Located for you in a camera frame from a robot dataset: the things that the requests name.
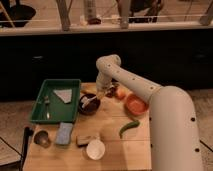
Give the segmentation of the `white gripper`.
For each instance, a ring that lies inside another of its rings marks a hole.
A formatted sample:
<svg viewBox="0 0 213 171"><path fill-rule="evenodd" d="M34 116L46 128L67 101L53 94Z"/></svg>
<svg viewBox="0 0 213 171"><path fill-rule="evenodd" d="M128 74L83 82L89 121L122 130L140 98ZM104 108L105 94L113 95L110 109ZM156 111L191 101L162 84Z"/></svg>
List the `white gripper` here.
<svg viewBox="0 0 213 171"><path fill-rule="evenodd" d="M107 91L110 89L111 82L110 81L96 81L96 89L97 89L97 96L104 97Z"/></svg>

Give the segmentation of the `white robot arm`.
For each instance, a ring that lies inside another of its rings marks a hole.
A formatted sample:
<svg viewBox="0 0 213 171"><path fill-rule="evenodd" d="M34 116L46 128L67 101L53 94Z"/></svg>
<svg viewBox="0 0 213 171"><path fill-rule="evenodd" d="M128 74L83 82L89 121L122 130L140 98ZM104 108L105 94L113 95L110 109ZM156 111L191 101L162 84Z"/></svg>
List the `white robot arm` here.
<svg viewBox="0 0 213 171"><path fill-rule="evenodd" d="M176 86L162 86L120 67L118 55L97 59L98 92L115 79L149 105L152 171L204 171L194 103Z"/></svg>

